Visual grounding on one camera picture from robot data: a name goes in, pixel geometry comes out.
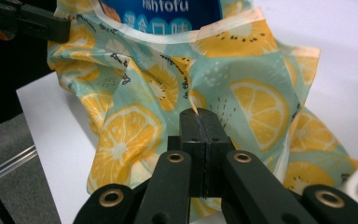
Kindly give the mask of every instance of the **blue label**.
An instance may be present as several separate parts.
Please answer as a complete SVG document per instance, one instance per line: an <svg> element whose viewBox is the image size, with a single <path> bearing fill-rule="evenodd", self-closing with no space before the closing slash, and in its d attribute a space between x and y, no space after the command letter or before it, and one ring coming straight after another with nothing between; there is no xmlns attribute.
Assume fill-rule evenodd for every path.
<svg viewBox="0 0 358 224"><path fill-rule="evenodd" d="M219 0L102 0L130 27L154 35L198 30L222 19Z"/></svg>

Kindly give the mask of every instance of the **lemon print bag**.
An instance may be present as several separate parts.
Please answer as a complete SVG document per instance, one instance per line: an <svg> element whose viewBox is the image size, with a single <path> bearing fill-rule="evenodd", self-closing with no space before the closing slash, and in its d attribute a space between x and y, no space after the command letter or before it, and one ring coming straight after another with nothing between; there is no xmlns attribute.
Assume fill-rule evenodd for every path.
<svg viewBox="0 0 358 224"><path fill-rule="evenodd" d="M320 51L280 43L249 2L221 2L222 20L151 35L105 14L97 0L58 1L55 15L71 20L71 32L65 44L48 43L48 64L99 137L88 193L149 178L192 104L213 111L236 149L254 153L297 193L338 187L358 167L305 108ZM191 202L191 220L220 210L217 199Z"/></svg>

